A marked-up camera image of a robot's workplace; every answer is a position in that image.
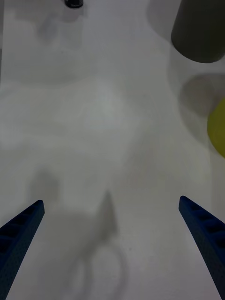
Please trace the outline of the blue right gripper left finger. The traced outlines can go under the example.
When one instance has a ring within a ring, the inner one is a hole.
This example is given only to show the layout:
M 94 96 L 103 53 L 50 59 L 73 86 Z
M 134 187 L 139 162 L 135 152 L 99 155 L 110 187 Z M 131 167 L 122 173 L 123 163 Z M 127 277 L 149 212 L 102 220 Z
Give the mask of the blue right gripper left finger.
M 44 214 L 38 200 L 0 228 L 0 299 L 7 298 Z

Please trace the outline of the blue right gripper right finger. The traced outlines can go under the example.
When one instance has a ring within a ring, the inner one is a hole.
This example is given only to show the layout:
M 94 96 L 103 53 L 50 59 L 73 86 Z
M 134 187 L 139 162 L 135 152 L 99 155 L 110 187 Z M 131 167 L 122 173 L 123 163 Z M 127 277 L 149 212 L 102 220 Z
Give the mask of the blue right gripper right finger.
M 185 196 L 180 197 L 179 211 L 221 299 L 225 299 L 225 224 Z

